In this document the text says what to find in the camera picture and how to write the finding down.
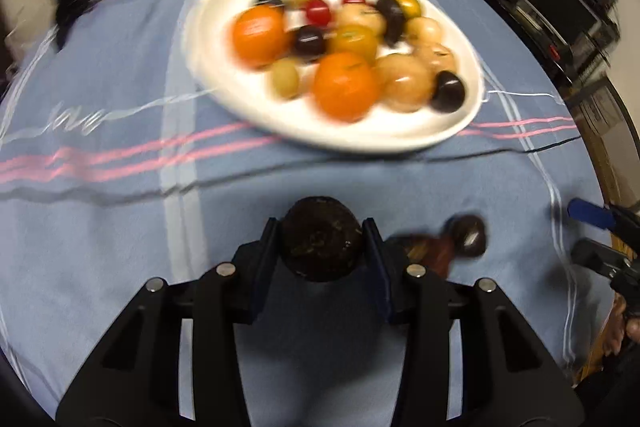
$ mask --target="table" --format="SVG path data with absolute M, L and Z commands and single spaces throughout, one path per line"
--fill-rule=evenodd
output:
M 564 206 L 602 195 L 581 139 L 523 153 L 578 133 L 482 0 L 432 0 L 481 57 L 487 95 L 476 121 L 427 151 L 380 158 L 289 142 L 217 105 L 180 49 L 196 1 L 102 1 L 59 53 L 53 33 L 44 37 L 3 102 L 0 347 L 47 412 L 146 279 L 199 277 L 257 239 L 268 217 L 319 194 L 373 217 L 383 237 L 483 215 L 487 253 L 456 261 L 450 279 L 497 280 L 558 363 L 577 369 L 612 292 L 568 252 L 578 237 L 609 238 L 569 222 Z M 404 333 L 381 323 L 360 276 L 308 285 L 276 268 L 263 315 L 236 328 L 255 426 L 388 425 Z M 190 415 L 188 325 L 183 340 L 181 410 Z M 451 415 L 460 365 L 454 339 Z

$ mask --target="computer monitor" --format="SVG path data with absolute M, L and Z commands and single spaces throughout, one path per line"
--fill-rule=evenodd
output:
M 598 21 L 580 0 L 527 0 L 569 45 Z

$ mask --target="tablecloth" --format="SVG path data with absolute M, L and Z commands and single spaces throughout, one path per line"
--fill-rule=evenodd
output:
M 191 280 L 257 239 L 270 216 L 327 195 L 384 237 L 437 232 L 481 214 L 484 257 L 450 279 L 492 277 L 568 372 L 612 302 L 607 281 L 570 264 L 588 235 L 566 203 L 602 195 L 581 139 L 529 51 L 482 0 L 431 0 L 466 33 L 485 73 L 471 126 L 409 156 L 340 155 L 273 136 L 220 107 L 180 42 L 197 0 L 103 0 L 59 52 L 49 32 L 2 104 L 0 347 L 53 415 L 82 361 L 146 279 Z M 481 153 L 504 148 L 513 152 Z M 391 419 L 404 331 L 382 323 L 361 272 L 310 285 L 276 267 L 264 313 L 237 327 L 242 383 L 257 427 L 383 426 Z M 449 413 L 460 411 L 452 334 Z M 180 407 L 193 415 L 190 328 Z

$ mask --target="silver screw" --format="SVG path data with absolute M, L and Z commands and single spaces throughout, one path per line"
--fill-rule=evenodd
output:
M 421 264 L 410 264 L 409 266 L 406 267 L 406 272 L 411 277 L 419 278 L 424 276 L 424 274 L 427 273 L 427 269 Z
M 236 273 L 236 266 L 233 263 L 220 263 L 216 266 L 216 273 L 222 277 L 229 277 Z
M 153 277 L 153 279 L 149 279 L 145 284 L 145 288 L 149 292 L 157 292 L 162 286 L 164 286 L 164 281 L 159 277 Z
M 484 277 L 483 279 L 478 281 L 478 287 L 487 293 L 491 293 L 494 291 L 498 285 L 495 283 L 493 279 L 489 279 L 488 277 Z

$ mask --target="oval plate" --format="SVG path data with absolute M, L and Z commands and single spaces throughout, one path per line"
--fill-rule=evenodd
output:
M 283 136 L 324 148 L 358 153 L 399 153 L 441 142 L 464 129 L 476 116 L 484 95 L 482 70 L 476 54 L 460 29 L 427 0 L 419 0 L 423 15 L 442 25 L 442 43 L 458 60 L 458 74 L 465 84 L 466 100 L 451 114 L 425 107 L 411 114 L 393 112 L 376 104 L 362 121 L 336 123 L 322 115 L 308 95 L 292 102 L 279 100 L 263 71 L 243 68 L 231 47 L 230 31 L 235 18 L 253 0 L 199 0 L 185 24 L 183 49 L 192 73 L 224 107 Z M 339 0 L 327 0 L 337 6 Z M 304 24 L 301 12 L 289 12 L 290 27 Z M 396 49 L 384 46 L 379 55 L 408 53 L 403 42 Z M 314 66 L 306 66 L 305 75 Z

